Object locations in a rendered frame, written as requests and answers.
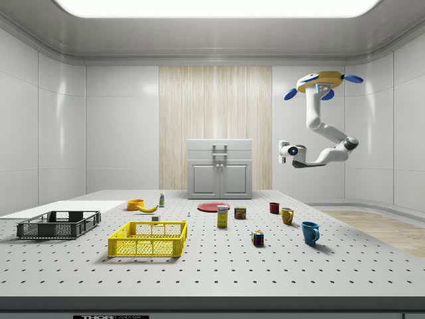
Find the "drone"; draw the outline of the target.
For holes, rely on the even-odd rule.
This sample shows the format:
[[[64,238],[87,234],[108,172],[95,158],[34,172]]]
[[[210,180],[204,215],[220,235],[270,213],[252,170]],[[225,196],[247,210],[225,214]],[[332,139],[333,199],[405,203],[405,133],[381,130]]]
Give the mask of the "drone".
[[[334,97],[335,93],[333,91],[333,88],[338,87],[343,80],[347,80],[349,82],[354,83],[362,83],[363,79],[359,76],[355,76],[352,74],[341,74],[337,71],[322,71],[322,72],[315,72],[312,74],[308,74],[304,76],[303,78],[299,79],[297,81],[297,87],[292,88],[284,95],[284,100],[289,100],[293,98],[298,92],[305,93],[305,88],[309,85],[317,85],[318,83],[328,83],[331,85],[330,89],[325,89],[326,95],[324,95],[321,99],[322,100],[330,100]]]

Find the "yellow basket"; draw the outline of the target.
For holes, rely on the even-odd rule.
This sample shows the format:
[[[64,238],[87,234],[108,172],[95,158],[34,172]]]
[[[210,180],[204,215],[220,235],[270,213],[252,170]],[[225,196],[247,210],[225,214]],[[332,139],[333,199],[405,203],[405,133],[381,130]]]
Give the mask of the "yellow basket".
[[[180,257],[187,239],[187,222],[130,221],[108,237],[108,255]]]

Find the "white cabinet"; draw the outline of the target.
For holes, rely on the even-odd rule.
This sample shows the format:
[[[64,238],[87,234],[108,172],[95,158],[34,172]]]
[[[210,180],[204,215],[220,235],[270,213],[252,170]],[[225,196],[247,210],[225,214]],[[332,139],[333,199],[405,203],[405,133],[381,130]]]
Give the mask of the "white cabinet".
[[[188,139],[187,191],[190,199],[250,199],[251,139]]]

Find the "white board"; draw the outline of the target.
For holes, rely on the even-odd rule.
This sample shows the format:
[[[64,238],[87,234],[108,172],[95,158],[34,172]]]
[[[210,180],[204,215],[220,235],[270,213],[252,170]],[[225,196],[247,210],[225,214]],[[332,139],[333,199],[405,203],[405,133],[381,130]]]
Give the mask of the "white board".
[[[49,211],[101,211],[106,212],[125,201],[56,201],[16,213],[1,216],[0,219],[29,219]]]

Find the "blue mug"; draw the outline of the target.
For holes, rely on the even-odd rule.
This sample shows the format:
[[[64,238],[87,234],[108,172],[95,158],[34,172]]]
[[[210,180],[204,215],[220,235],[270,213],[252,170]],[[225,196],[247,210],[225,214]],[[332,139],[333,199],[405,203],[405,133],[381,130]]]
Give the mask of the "blue mug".
[[[311,221],[304,221],[301,224],[305,244],[315,246],[316,241],[319,239],[319,225]]]

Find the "red plate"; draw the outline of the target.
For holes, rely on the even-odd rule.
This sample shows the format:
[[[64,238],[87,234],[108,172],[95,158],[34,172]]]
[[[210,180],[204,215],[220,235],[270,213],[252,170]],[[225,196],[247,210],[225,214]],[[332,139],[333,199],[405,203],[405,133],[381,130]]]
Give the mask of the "red plate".
[[[230,205],[229,204],[222,203],[222,202],[201,203],[201,204],[198,205],[197,209],[199,211],[202,211],[202,212],[217,213],[219,206],[224,206],[224,207],[226,207],[227,210],[230,209]]]

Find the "dark grey basket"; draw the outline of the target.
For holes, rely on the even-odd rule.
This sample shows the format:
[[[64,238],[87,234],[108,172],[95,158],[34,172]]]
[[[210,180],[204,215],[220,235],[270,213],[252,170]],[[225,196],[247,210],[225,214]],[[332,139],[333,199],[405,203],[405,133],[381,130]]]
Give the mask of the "dark grey basket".
[[[100,211],[49,211],[17,224],[21,239],[75,239],[101,222]]]

